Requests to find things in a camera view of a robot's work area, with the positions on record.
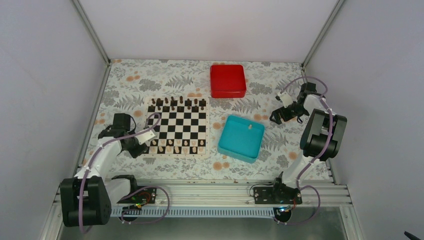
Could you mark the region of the teal square tray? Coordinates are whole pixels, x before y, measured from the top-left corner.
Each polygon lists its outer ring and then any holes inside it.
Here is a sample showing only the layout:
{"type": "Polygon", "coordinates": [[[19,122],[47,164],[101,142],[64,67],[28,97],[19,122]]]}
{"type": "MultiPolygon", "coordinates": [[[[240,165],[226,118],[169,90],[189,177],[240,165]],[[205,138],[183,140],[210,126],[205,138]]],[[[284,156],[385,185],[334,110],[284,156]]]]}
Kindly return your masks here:
{"type": "Polygon", "coordinates": [[[261,151],[265,126],[240,116],[229,115],[217,144],[217,151],[248,164],[256,162],[261,151]]]}

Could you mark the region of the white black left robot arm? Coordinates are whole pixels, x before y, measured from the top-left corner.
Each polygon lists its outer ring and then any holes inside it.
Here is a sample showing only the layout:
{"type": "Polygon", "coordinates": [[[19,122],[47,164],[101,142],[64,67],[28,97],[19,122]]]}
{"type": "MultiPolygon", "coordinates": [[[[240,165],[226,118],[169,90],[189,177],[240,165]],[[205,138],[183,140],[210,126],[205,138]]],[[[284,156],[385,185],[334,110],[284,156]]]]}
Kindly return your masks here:
{"type": "Polygon", "coordinates": [[[66,227],[105,225],[111,217],[113,204],[120,199],[131,203],[139,197],[133,175],[118,175],[105,183],[112,163],[122,152],[137,158],[148,150],[148,142],[157,134],[154,128],[161,117],[151,114],[148,120],[157,119],[152,126],[141,131],[131,129],[132,117],[126,113],[116,113],[112,125],[98,135],[96,150],[87,163],[71,178],[65,178],[59,185],[62,221],[66,227]]]}

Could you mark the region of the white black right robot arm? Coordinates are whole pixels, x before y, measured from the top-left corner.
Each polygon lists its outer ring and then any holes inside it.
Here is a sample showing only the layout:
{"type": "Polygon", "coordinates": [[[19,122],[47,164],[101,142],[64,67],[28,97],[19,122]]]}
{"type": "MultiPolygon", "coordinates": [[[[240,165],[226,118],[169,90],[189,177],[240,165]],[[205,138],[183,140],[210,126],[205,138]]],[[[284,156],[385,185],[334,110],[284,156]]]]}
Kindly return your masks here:
{"type": "Polygon", "coordinates": [[[308,117],[299,143],[302,154],[275,178],[270,191],[272,200],[282,204],[300,198],[300,183],[317,162],[325,162],[338,154],[347,118],[334,113],[325,94],[317,93],[314,83],[302,84],[296,100],[284,90],[277,94],[276,99],[282,103],[282,107],[271,113],[271,122],[280,125],[293,118],[308,117]]]}

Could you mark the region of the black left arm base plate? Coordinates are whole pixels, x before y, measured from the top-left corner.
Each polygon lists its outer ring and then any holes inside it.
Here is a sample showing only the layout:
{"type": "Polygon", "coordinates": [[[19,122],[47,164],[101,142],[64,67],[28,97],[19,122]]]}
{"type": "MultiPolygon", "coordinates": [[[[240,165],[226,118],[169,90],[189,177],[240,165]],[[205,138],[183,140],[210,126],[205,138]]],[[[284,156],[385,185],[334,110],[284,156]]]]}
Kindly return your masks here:
{"type": "Polygon", "coordinates": [[[154,204],[156,201],[156,195],[156,187],[141,187],[138,190],[122,197],[117,203],[130,205],[154,204]]]}

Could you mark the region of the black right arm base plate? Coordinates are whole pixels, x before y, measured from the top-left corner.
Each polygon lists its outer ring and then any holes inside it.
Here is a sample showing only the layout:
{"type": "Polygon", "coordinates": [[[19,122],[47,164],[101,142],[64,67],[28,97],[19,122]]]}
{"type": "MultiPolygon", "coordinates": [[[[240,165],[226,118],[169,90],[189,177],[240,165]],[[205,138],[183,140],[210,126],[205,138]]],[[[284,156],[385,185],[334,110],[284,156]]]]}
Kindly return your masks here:
{"type": "Polygon", "coordinates": [[[298,188],[256,186],[253,191],[254,202],[257,205],[300,205],[303,203],[302,195],[298,188]]]}

